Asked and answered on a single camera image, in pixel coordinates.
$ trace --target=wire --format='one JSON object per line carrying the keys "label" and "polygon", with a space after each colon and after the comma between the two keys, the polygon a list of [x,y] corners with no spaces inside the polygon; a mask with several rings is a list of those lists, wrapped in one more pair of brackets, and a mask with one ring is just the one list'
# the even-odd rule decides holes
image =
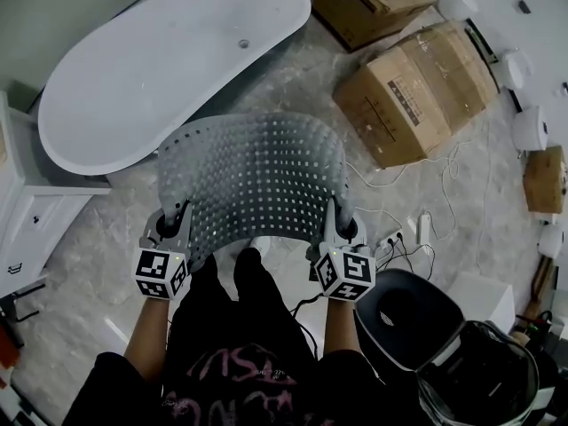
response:
{"label": "wire", "polygon": [[[392,250],[390,251],[390,259],[386,262],[386,264],[389,264],[391,262],[391,260],[394,258],[394,248],[396,248],[398,244],[398,240],[396,240],[395,242],[392,242],[390,245],[392,246]],[[381,270],[381,267],[377,268],[375,270],[375,273],[378,273],[379,270]]]}
{"label": "wire", "polygon": [[[457,228],[457,217],[456,217],[455,212],[454,212],[454,207],[452,206],[452,203],[450,202],[450,198],[447,195],[446,185],[444,183],[445,173],[446,173],[446,171],[449,171],[450,179],[452,179],[452,180],[455,180],[456,178],[458,178],[458,176],[460,175],[460,164],[455,160],[455,158],[459,153],[460,147],[466,146],[466,145],[470,144],[471,142],[473,142],[473,140],[476,139],[479,136],[479,134],[481,134],[481,132],[483,132],[483,126],[481,127],[481,130],[479,130],[479,132],[475,136],[473,136],[470,140],[467,140],[465,142],[459,142],[458,144],[456,144],[455,147],[452,148],[452,150],[450,151],[448,156],[440,156],[439,158],[436,158],[435,160],[424,159],[424,160],[420,160],[418,162],[414,162],[412,164],[407,164],[399,172],[399,174],[395,177],[395,179],[393,181],[391,181],[390,183],[386,184],[386,185],[373,185],[372,183],[369,183],[363,177],[363,175],[357,169],[355,169],[355,167],[352,164],[350,164],[349,162],[346,162],[345,164],[347,164],[350,168],[352,168],[353,171],[363,181],[363,183],[365,183],[365,185],[367,185],[368,187],[370,187],[370,188],[386,188],[388,186],[395,185],[398,182],[398,180],[400,179],[400,177],[402,177],[402,174],[404,174],[404,172],[406,171],[406,168],[408,168],[410,166],[413,166],[415,164],[420,164],[421,162],[438,162],[438,161],[446,160],[447,165],[444,167],[444,170],[442,170],[442,191],[444,193],[444,197],[446,198],[448,208],[450,209],[450,212],[452,213],[454,225],[452,226],[450,231],[448,233],[446,233],[446,235],[440,236],[438,229],[434,225],[434,217],[432,216],[432,213],[428,209],[424,210],[424,213],[428,213],[430,215],[430,225],[432,227],[432,231],[434,232],[434,235],[436,235],[436,238],[438,240],[445,240]],[[455,173],[452,172],[452,167],[454,165],[455,165]],[[393,215],[391,215],[391,213],[389,213],[386,210],[383,210],[383,209],[370,210],[370,209],[362,209],[361,207],[356,207],[356,209],[359,209],[361,211],[366,211],[366,212],[369,212],[369,213],[375,213],[375,212],[387,213],[390,217],[392,217],[392,219],[394,219],[398,223],[398,225],[400,225],[400,228],[402,229],[402,224]]]}
{"label": "wire", "polygon": [[397,243],[398,243],[398,240],[397,240],[395,243],[391,243],[391,244],[390,244],[390,251],[389,251],[386,255],[384,255],[383,257],[381,257],[381,258],[378,258],[378,257],[376,256],[376,253],[379,252],[379,249],[381,249],[380,247],[377,248],[377,249],[375,250],[375,264],[378,264],[379,262],[381,262],[385,257],[390,256],[390,255],[394,252],[394,246],[393,246],[393,245],[396,245]]}
{"label": "wire", "polygon": [[305,304],[311,304],[311,303],[315,303],[317,302],[320,298],[323,297],[323,294],[317,294],[315,297],[310,298],[309,300],[300,300],[296,306],[296,308],[291,309],[290,313],[292,314],[292,317],[295,319],[296,315],[298,314],[298,312],[300,311],[300,308],[302,306],[304,306]]}
{"label": "wire", "polygon": [[296,315],[298,314],[298,312],[300,311],[300,308],[304,305],[304,304],[311,304],[311,303],[315,303],[317,302],[320,298],[323,297],[323,294],[317,294],[315,297],[310,298],[309,300],[300,300],[296,306],[296,308],[291,309],[289,312],[292,314],[292,317],[296,320],[296,322],[298,323],[298,325],[302,328],[303,331],[305,331],[308,336],[311,338],[312,343],[313,343],[313,357],[316,359],[316,361],[318,360],[318,345],[316,344],[316,340],[313,337],[312,333],[310,333],[310,330],[308,328],[306,328],[304,325],[302,325],[300,323],[300,321],[298,319],[296,319]]}
{"label": "wire", "polygon": [[168,343],[170,342],[170,333],[171,333],[171,320],[168,319],[168,323],[170,326],[168,327],[168,336],[166,337],[166,348],[168,347]]}
{"label": "wire", "polygon": [[386,215],[389,215],[393,221],[395,221],[399,226],[400,229],[402,229],[402,224],[400,223],[400,221],[398,221],[391,213],[389,213],[386,209],[362,209],[361,207],[355,207],[355,209],[358,209],[360,211],[366,211],[366,213],[385,213]]}
{"label": "wire", "polygon": [[[425,246],[427,246],[428,248],[430,248],[432,250],[432,255],[433,255],[432,262],[430,264],[430,274],[429,274],[428,278],[426,279],[426,280],[430,280],[430,278],[432,277],[432,273],[434,271],[434,261],[436,260],[436,251],[434,250],[434,248],[431,245],[423,244],[423,245],[420,245],[419,247],[417,247],[414,251],[409,252],[407,255],[413,256],[416,253],[416,251],[418,251],[419,249],[421,249]],[[397,259],[399,257],[404,257],[404,256],[405,256],[404,254],[401,254],[400,256],[391,257],[387,262],[385,262],[379,268],[377,268],[377,270],[376,270],[377,274],[382,270],[383,267],[386,270],[393,259]]]}
{"label": "wire", "polygon": [[410,263],[410,259],[408,258],[408,251],[406,251],[405,242],[404,242],[404,240],[402,240],[402,235],[400,235],[400,244],[402,245],[402,248],[404,248],[404,250],[405,250],[405,259],[408,262],[408,266],[410,267],[410,271],[412,273],[414,273],[414,268],[412,267],[412,264]]}
{"label": "wire", "polygon": [[489,136],[491,134],[491,121],[489,118],[486,118],[487,122],[487,160],[489,162],[489,170],[487,171],[487,182],[485,183],[485,191],[483,193],[483,220],[481,221],[481,232],[479,233],[479,239],[477,240],[477,254],[476,254],[476,264],[477,268],[479,269],[479,274],[483,276],[483,268],[481,268],[481,264],[479,263],[479,252],[481,252],[481,241],[483,240],[483,235],[485,233],[485,217],[486,213],[486,200],[487,200],[487,191],[489,191],[489,184],[491,183],[491,151],[489,150]]}
{"label": "wire", "polygon": [[313,337],[312,333],[310,333],[310,330],[308,328],[306,328],[304,325],[302,325],[300,322],[298,322],[298,325],[302,328],[303,331],[305,331],[308,336],[312,339],[312,343],[313,343],[313,357],[315,358],[316,361],[318,361],[318,345],[316,344],[316,340]]}

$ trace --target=cabinet drawer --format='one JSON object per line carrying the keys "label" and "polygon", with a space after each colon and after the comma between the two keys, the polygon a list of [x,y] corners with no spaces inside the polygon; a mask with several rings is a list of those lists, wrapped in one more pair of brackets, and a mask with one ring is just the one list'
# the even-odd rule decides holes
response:
{"label": "cabinet drawer", "polygon": [[90,198],[20,196],[6,232],[9,238],[4,239],[0,251],[0,297],[40,277],[51,252]]}

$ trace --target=cardboard box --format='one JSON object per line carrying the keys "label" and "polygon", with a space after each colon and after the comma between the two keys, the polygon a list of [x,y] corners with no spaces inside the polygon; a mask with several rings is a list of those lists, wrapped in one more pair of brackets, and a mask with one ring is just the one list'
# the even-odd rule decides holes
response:
{"label": "cardboard box", "polygon": [[564,152],[552,146],[531,152],[526,165],[523,187],[529,211],[562,213],[565,189]]}
{"label": "cardboard box", "polygon": [[428,157],[497,95],[461,26],[409,36],[362,67],[334,99],[383,168]]}
{"label": "cardboard box", "polygon": [[313,10],[353,51],[406,27],[436,0],[314,0]]}
{"label": "cardboard box", "polygon": [[334,99],[382,167],[420,161],[451,137],[430,87],[400,47],[362,67]]}
{"label": "cardboard box", "polygon": [[497,96],[489,68],[461,23],[425,28],[398,45],[426,78],[452,134]]}

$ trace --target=power strip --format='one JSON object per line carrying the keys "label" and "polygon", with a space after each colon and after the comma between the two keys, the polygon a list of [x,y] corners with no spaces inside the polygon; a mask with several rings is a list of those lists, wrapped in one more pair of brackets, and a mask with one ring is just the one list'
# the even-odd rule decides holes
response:
{"label": "power strip", "polygon": [[381,258],[388,256],[389,253],[392,251],[392,246],[389,243],[389,240],[391,240],[393,243],[395,243],[398,239],[397,233],[402,233],[402,230],[398,229],[397,231],[395,231],[395,232],[391,233],[390,235],[384,237],[379,242],[379,245],[378,245],[377,250],[375,252],[375,258],[377,260],[380,260]]}
{"label": "power strip", "polygon": [[416,243],[419,245],[430,244],[430,226],[432,218],[430,213],[422,213],[418,217],[418,232],[416,232]]}

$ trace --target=shoe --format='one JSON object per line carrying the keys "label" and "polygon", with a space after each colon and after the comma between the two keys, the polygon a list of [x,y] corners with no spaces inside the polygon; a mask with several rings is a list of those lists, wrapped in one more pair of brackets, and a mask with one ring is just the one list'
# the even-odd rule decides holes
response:
{"label": "shoe", "polygon": [[256,237],[248,244],[249,248],[254,248],[260,253],[260,258],[264,259],[268,249],[270,249],[270,237]]}

